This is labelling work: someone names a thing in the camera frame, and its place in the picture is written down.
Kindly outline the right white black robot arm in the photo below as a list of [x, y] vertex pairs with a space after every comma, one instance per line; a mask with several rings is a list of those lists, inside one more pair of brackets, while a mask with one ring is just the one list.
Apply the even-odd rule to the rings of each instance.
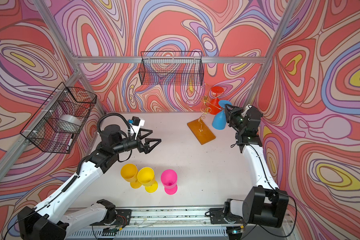
[[295, 199], [280, 189], [267, 166], [258, 134], [263, 114], [252, 105], [241, 108], [226, 104], [224, 112], [228, 126], [236, 132], [233, 145], [248, 162], [253, 186], [244, 200], [227, 199], [223, 213], [240, 217], [244, 226], [253, 224], [269, 233], [268, 227], [282, 226], [289, 202]]

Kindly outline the blue wine glass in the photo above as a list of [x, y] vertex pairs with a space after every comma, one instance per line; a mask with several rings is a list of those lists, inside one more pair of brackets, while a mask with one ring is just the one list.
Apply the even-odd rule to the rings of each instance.
[[221, 110], [218, 114], [215, 115], [212, 126], [216, 130], [223, 130], [226, 127], [227, 121], [226, 121], [226, 114], [225, 114], [225, 106], [231, 105], [232, 103], [227, 100], [220, 100], [219, 106], [221, 107]]

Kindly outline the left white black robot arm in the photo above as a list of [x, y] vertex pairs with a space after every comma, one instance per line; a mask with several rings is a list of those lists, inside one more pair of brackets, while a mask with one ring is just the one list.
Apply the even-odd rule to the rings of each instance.
[[93, 182], [120, 161], [121, 153], [136, 149], [149, 154], [161, 143], [161, 139], [150, 138], [153, 131], [143, 126], [144, 120], [138, 117], [127, 120], [119, 113], [102, 116], [97, 123], [101, 141], [96, 149], [80, 160], [76, 172], [50, 196], [18, 213], [15, 224], [19, 226], [21, 239], [64, 240], [93, 224], [114, 225], [118, 218], [116, 206], [105, 199], [73, 214], [67, 215], [66, 211]]

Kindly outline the magenta wine glass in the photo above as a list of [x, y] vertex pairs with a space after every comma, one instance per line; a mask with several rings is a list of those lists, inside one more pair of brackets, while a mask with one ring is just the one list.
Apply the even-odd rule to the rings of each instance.
[[174, 170], [165, 170], [161, 175], [161, 182], [165, 188], [166, 194], [174, 195], [177, 192], [178, 175]]

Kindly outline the yellow wine glass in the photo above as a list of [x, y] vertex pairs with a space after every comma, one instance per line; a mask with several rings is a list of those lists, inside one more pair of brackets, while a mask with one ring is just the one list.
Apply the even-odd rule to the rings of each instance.
[[158, 189], [155, 172], [150, 167], [145, 167], [139, 170], [137, 179], [139, 183], [145, 187], [145, 190], [148, 193], [154, 193]]
[[133, 189], [138, 189], [142, 186], [142, 184], [138, 181], [138, 168], [134, 164], [126, 164], [121, 168], [121, 176], [122, 178], [130, 183], [130, 186]]

